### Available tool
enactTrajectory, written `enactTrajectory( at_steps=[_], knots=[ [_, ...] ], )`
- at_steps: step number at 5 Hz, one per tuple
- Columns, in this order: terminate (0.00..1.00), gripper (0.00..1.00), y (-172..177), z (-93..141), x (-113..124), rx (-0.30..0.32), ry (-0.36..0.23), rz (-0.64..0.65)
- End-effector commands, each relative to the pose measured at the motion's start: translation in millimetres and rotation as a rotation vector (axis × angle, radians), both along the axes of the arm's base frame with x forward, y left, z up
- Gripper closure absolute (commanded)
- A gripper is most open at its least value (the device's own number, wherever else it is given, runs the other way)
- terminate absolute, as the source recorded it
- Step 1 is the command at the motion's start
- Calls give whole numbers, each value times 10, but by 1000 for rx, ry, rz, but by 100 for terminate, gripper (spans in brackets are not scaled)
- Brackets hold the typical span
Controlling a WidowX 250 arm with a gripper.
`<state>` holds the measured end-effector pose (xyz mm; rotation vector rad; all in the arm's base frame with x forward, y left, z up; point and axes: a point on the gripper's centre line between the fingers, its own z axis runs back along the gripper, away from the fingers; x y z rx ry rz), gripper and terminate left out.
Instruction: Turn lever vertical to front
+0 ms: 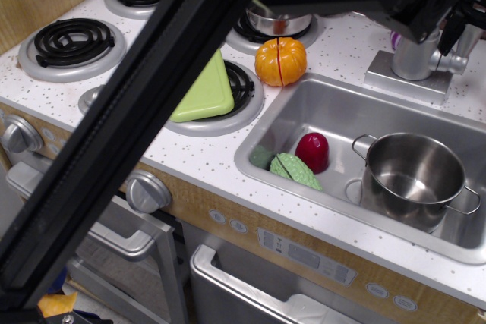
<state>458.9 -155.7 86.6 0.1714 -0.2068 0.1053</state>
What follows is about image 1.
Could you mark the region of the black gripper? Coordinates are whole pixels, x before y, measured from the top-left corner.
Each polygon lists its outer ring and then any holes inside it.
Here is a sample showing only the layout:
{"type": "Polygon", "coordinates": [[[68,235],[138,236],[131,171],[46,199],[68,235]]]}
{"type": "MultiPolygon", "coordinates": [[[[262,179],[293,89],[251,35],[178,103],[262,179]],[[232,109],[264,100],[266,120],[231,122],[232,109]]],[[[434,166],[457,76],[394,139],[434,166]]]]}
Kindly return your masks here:
{"type": "Polygon", "coordinates": [[[465,30],[472,25],[485,30],[485,0],[459,0],[451,12],[440,22],[443,30],[438,43],[441,55],[448,55],[465,30]]]}

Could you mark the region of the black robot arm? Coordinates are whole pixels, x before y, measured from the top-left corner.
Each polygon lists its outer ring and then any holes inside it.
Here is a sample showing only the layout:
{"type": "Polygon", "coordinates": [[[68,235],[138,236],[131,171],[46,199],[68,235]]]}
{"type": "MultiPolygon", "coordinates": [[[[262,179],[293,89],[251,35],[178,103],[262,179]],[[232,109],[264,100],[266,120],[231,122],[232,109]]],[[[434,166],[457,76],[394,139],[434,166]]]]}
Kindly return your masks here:
{"type": "MultiPolygon", "coordinates": [[[[397,0],[261,0],[277,11],[398,12],[397,0]]],[[[250,0],[165,0],[8,229],[1,311],[36,303],[250,0]]]]}

